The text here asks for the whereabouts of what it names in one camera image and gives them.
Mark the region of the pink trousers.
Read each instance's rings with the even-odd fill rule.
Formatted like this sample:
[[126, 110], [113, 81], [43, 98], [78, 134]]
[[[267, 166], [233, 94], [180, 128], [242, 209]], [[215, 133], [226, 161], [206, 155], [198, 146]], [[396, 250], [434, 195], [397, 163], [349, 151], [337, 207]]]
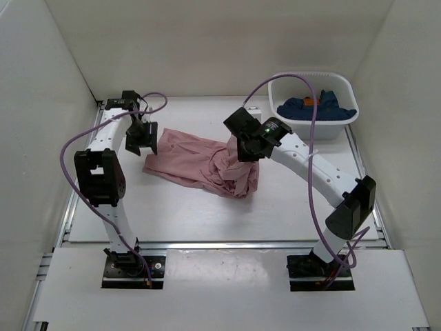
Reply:
[[157, 148], [146, 156], [144, 173], [232, 199], [244, 199], [258, 189], [259, 164], [238, 160], [235, 137], [222, 142], [166, 128]]

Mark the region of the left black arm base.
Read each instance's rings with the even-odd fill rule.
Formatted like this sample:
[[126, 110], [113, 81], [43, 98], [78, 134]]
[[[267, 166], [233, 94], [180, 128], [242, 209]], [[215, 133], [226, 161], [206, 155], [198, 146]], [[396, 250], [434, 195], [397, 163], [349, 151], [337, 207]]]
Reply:
[[144, 255], [143, 262], [131, 252], [124, 254], [104, 249], [106, 261], [101, 287], [104, 289], [162, 290], [165, 278], [166, 256]]

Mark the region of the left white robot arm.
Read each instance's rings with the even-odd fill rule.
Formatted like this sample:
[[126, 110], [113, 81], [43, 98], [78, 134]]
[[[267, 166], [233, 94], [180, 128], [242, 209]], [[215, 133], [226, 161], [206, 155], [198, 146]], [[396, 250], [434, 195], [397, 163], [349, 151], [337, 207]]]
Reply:
[[116, 268], [132, 277], [145, 272], [146, 267], [125, 214], [123, 197], [127, 186], [117, 152], [122, 143], [137, 156], [142, 148], [158, 152], [158, 124], [142, 120], [140, 99], [133, 91], [120, 99], [108, 99], [103, 120], [109, 123], [97, 130], [84, 151], [74, 155], [79, 190], [100, 214], [108, 235], [110, 248], [105, 253]]

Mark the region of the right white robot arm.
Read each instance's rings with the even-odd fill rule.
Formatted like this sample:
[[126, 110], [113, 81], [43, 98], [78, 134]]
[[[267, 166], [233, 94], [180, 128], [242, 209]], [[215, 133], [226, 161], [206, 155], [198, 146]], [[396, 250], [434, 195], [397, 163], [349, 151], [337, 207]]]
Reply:
[[[361, 226], [372, 213], [376, 182], [369, 176], [356, 178], [314, 152], [286, 124], [272, 117], [260, 123], [252, 117], [238, 127], [231, 128], [237, 138], [240, 161], [268, 158], [285, 166], [307, 182], [309, 208], [319, 242], [312, 250], [309, 267], [324, 276], [337, 261], [348, 268], [356, 262], [346, 262], [338, 253], [353, 238], [360, 238], [366, 230]], [[313, 191], [317, 190], [333, 207], [321, 229], [314, 207]]]

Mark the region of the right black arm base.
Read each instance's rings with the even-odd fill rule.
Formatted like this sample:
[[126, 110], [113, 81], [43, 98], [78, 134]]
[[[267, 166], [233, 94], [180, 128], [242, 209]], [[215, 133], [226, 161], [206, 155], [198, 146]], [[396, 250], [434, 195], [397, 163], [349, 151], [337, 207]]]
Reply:
[[325, 263], [313, 254], [288, 255], [287, 270], [291, 292], [355, 290], [351, 270], [337, 261]]

